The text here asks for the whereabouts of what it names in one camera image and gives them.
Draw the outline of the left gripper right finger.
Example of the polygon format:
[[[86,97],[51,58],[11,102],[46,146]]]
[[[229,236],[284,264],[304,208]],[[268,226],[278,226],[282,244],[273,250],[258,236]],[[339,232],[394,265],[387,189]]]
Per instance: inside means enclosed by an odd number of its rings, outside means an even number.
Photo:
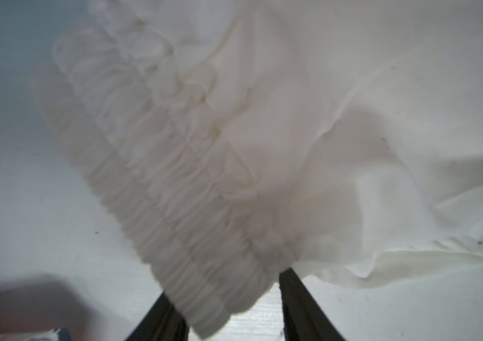
[[[279,275],[286,341],[345,341],[293,269]]]

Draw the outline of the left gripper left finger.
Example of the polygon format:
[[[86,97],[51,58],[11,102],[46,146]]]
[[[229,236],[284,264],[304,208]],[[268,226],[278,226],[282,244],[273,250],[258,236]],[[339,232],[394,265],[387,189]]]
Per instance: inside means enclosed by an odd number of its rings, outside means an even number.
[[[190,326],[163,292],[126,341],[188,341]]]

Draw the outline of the white shorts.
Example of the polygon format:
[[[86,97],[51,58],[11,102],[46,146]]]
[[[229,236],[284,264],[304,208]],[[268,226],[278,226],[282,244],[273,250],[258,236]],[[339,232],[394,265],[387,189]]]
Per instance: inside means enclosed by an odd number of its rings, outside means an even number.
[[[483,264],[483,1],[91,1],[31,88],[202,338]]]

